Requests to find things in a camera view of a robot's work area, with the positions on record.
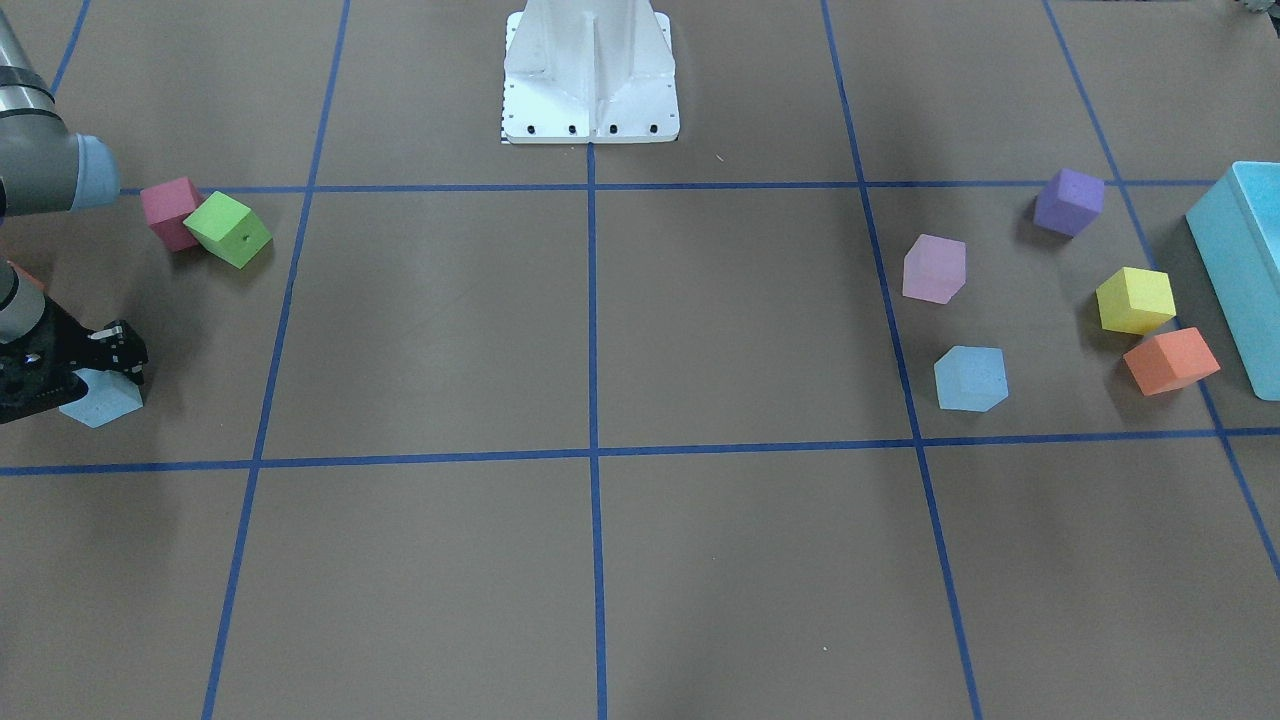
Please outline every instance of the pink cube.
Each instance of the pink cube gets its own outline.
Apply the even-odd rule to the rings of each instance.
[[[178,178],[142,191],[142,211],[147,217],[147,227],[164,242],[169,252],[200,245],[182,222],[204,201],[188,178]]]
[[[965,245],[932,234],[915,238],[902,268],[902,295],[945,305],[964,287]]]

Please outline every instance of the light blue bin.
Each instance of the light blue bin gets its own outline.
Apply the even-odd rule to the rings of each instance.
[[[1280,400],[1280,163],[1235,163],[1187,223],[1262,400]]]

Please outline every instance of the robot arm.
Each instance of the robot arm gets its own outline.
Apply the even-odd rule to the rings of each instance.
[[[111,151],[67,132],[0,10],[0,217],[109,205],[119,192]],[[146,345],[127,323],[88,331],[0,256],[0,423],[83,397],[82,368],[142,384],[146,361]]]
[[[0,10],[0,213],[96,208],[119,193],[111,151],[93,136],[67,132]]]

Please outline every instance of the light blue cube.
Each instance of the light blue cube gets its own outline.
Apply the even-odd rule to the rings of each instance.
[[[59,407],[63,415],[91,428],[101,428],[120,415],[142,407],[138,386],[120,373],[82,368],[76,370],[76,374],[88,386],[88,393],[76,402]]]
[[[1187,213],[1253,395],[1280,400],[1280,163],[1235,163]]]
[[[957,345],[933,364],[943,410],[986,413],[1009,397],[1005,352],[998,347]]]

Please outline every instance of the light pink cube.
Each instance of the light pink cube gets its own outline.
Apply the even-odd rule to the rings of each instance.
[[[915,238],[902,268],[902,295],[945,305],[964,287],[965,245],[932,234]]]

